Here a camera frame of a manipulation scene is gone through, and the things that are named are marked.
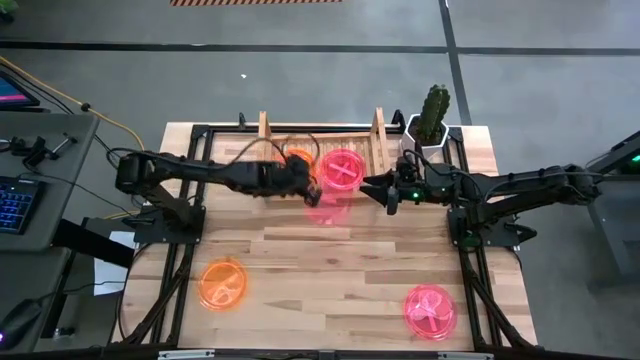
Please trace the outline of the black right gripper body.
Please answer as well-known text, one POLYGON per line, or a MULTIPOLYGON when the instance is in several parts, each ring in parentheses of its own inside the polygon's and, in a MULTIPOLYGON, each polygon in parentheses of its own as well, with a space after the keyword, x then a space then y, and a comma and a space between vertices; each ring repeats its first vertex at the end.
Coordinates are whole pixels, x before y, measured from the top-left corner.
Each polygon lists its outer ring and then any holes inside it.
POLYGON ((403 201, 419 204, 424 198, 424 183, 418 177, 416 165, 398 158, 396 167, 389 172, 391 179, 387 189, 387 213, 396 214, 403 201))

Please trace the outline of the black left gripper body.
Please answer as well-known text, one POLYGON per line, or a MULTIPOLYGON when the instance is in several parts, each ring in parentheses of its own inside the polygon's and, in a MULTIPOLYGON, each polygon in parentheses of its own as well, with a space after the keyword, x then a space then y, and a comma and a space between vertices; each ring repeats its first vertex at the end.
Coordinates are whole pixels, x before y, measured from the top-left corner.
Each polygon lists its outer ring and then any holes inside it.
POLYGON ((297 155, 284 163, 263 161, 259 163, 260 195, 310 195, 313 185, 310 165, 297 155))

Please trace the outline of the pink translucent plastic plate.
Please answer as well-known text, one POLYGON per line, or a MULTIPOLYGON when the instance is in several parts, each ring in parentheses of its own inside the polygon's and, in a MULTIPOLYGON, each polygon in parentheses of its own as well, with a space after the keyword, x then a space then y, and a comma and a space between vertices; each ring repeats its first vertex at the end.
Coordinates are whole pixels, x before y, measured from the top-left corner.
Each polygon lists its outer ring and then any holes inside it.
POLYGON ((421 284, 412 288, 405 297, 403 317, 414 335, 441 341, 447 339, 457 326, 457 305, 444 288, 421 284))
POLYGON ((319 165, 321 183, 339 191, 357 189, 365 174, 364 158, 356 151, 346 148, 328 152, 319 165))
POLYGON ((325 193, 316 207, 308 207, 305 214, 315 225, 334 226, 345 223, 351 212, 352 196, 342 193, 325 193))

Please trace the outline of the orange translucent plastic plate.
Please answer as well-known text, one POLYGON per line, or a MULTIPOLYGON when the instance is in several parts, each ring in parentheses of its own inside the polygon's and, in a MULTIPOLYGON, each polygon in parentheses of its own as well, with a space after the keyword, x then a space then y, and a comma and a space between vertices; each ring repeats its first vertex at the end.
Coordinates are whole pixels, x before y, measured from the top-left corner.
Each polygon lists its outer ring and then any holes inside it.
POLYGON ((210 263, 200 274, 197 291, 200 304, 214 312, 237 307, 247 294, 249 276, 237 260, 226 257, 210 263))
POLYGON ((310 152, 308 152, 307 150, 304 150, 302 148, 287 148, 284 151, 284 153, 285 153, 285 155, 287 157, 290 157, 290 156, 293 156, 293 155, 300 157, 302 160, 304 160, 309 165, 310 174, 313 175, 313 176, 316 175, 316 167, 315 167, 316 163, 315 163, 315 160, 314 160, 314 158, 313 158, 313 156, 311 155, 310 152))

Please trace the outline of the wooden slatted shelf rack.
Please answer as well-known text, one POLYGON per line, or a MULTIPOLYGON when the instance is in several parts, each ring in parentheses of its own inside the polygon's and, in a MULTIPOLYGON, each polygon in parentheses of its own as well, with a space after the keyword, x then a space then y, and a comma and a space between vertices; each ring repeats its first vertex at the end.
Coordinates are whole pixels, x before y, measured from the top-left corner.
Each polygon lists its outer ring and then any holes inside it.
MULTIPOLYGON (((302 148, 310 152, 320 182, 319 165, 322 157, 339 148, 354 150, 364 158, 364 177, 382 174, 391 167, 387 131, 380 107, 375 109, 372 123, 363 126, 272 123, 267 113, 262 111, 259 113, 258 136, 273 142, 259 145, 258 158, 261 160, 282 160, 287 148, 302 148)), ((321 188, 323 194, 342 193, 359 198, 359 187, 352 191, 339 191, 321 183, 317 188, 321 188)))

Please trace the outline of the white angular plant pot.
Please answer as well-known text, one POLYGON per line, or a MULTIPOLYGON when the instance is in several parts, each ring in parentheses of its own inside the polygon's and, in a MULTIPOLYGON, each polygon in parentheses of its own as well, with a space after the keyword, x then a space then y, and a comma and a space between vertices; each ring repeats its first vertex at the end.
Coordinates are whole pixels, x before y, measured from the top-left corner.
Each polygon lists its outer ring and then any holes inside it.
POLYGON ((412 114, 408 120, 406 125, 406 129, 402 133, 400 140, 400 149, 401 150, 415 150, 419 148, 420 150, 436 150, 442 149, 446 143, 446 140, 449 136, 449 126, 442 122, 439 125, 439 129, 437 131, 436 142, 431 145, 422 145, 416 137, 412 134, 413 128, 418 124, 419 114, 412 114))

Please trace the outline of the green cactus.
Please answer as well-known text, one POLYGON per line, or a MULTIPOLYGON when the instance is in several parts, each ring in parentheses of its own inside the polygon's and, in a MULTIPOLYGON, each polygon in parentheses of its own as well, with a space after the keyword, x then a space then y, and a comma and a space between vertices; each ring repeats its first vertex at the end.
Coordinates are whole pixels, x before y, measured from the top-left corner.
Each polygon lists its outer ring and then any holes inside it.
POLYGON ((422 146, 434 146, 442 140, 442 121, 450 106, 451 96, 444 85, 433 85, 424 100, 416 123, 416 139, 422 146))

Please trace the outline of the white paper sheet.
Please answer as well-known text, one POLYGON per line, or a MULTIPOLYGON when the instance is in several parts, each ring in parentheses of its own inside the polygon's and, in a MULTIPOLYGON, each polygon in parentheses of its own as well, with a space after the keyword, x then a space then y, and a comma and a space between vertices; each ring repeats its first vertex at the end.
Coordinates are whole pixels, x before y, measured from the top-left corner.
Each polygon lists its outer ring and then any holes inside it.
MULTIPOLYGON (((137 249, 134 242, 135 234, 133 232, 112 231, 109 239, 124 245, 133 250, 137 249)), ((124 289, 124 283, 128 268, 116 264, 105 262, 103 260, 94 260, 94 286, 93 293, 95 296, 120 292, 124 289)))

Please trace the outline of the black flat box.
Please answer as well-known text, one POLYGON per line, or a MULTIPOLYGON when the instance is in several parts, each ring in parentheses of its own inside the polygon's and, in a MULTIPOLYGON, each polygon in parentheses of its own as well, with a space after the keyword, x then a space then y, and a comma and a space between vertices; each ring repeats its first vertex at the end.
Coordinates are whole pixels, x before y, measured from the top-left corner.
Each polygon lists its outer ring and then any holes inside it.
POLYGON ((52 247, 62 247, 114 265, 130 268, 134 250, 67 220, 61 220, 52 247))

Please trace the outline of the black metal stand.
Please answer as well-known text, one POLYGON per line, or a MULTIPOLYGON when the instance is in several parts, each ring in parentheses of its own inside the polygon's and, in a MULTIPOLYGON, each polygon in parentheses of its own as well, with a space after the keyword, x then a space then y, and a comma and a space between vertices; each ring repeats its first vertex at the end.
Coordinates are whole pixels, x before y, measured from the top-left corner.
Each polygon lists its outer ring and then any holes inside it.
POLYGON ((604 176, 602 195, 588 211, 609 246, 617 273, 592 282, 593 292, 640 287, 640 130, 587 164, 604 176))

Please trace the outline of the grey side desk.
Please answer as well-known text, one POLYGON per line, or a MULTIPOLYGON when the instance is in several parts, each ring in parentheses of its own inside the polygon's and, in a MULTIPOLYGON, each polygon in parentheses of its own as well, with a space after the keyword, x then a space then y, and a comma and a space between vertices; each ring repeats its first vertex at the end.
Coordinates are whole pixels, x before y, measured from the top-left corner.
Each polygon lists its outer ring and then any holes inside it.
POLYGON ((0 350, 0 357, 34 350, 47 326, 52 304, 62 293, 63 277, 75 251, 52 247, 51 242, 71 196, 98 127, 87 115, 0 112, 0 140, 19 137, 31 146, 37 136, 53 149, 64 133, 78 143, 62 150, 56 161, 45 159, 30 171, 22 158, 0 153, 0 176, 43 182, 45 189, 38 207, 22 235, 0 233, 0 321, 21 301, 35 299, 42 312, 22 341, 0 350))

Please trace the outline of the black clamp tool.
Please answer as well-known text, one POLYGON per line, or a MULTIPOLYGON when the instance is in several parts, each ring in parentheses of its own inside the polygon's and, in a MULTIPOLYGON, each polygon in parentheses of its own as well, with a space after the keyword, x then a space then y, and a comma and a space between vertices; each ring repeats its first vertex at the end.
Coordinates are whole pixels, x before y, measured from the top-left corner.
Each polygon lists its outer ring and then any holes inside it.
POLYGON ((13 156, 22 158, 22 164, 30 171, 37 171, 37 166, 45 159, 56 161, 60 158, 62 150, 70 145, 78 143, 76 137, 70 136, 67 133, 63 134, 64 140, 53 149, 46 147, 46 140, 37 136, 36 140, 31 146, 26 144, 26 141, 19 137, 13 137, 7 145, 0 150, 2 152, 9 152, 13 156))

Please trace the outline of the backlit black keyboard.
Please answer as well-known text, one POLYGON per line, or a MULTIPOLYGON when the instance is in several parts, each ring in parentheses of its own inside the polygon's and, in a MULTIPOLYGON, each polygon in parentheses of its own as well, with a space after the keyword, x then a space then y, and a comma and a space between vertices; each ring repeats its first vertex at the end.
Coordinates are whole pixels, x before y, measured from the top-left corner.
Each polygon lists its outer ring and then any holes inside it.
POLYGON ((22 235, 44 189, 45 184, 40 181, 0 176, 0 233, 22 235))

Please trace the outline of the black-framed computer screen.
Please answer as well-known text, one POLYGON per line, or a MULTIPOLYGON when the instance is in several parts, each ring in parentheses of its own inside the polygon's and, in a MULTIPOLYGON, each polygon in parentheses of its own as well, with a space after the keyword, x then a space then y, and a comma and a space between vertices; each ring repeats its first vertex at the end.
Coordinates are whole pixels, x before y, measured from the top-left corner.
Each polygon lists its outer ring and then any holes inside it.
POLYGON ((0 71, 0 110, 35 107, 40 101, 19 85, 9 74, 0 71))

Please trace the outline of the black computer mouse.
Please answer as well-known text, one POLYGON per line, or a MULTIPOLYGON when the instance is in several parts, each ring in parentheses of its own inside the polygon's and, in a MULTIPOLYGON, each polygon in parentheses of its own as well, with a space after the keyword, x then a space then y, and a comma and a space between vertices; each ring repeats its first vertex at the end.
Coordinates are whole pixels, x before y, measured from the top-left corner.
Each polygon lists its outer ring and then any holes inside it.
POLYGON ((42 306, 35 299, 18 303, 0 321, 0 350, 9 350, 19 344, 41 312, 42 306))

